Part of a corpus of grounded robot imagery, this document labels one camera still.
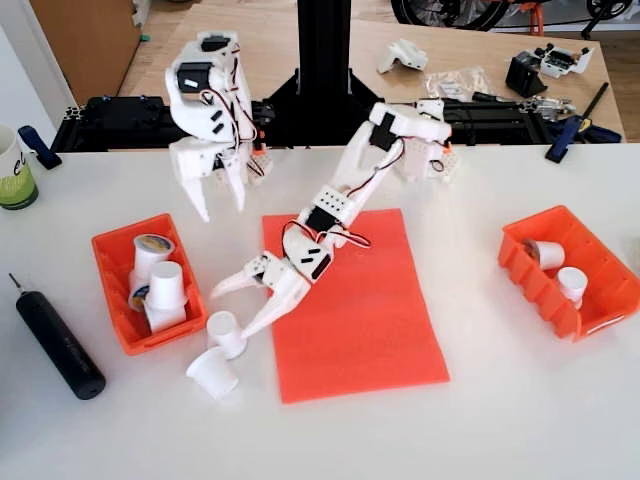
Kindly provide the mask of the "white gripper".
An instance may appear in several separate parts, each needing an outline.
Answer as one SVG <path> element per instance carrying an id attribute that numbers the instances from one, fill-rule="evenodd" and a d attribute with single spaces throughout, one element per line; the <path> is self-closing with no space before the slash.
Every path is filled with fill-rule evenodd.
<path id="1" fill-rule="evenodd" d="M 243 151 L 236 150 L 231 143 L 183 138 L 169 145 L 169 155 L 176 179 L 205 223 L 210 221 L 210 216 L 202 181 L 212 174 L 228 181 L 237 209 L 244 210 L 246 155 Z"/>
<path id="2" fill-rule="evenodd" d="M 272 295 L 241 331 L 243 339 L 248 339 L 294 310 L 309 291 L 306 278 L 288 260 L 264 251 L 246 263 L 239 272 L 220 280 L 209 293 L 209 298 L 214 299 L 244 288 L 265 286 Z"/>

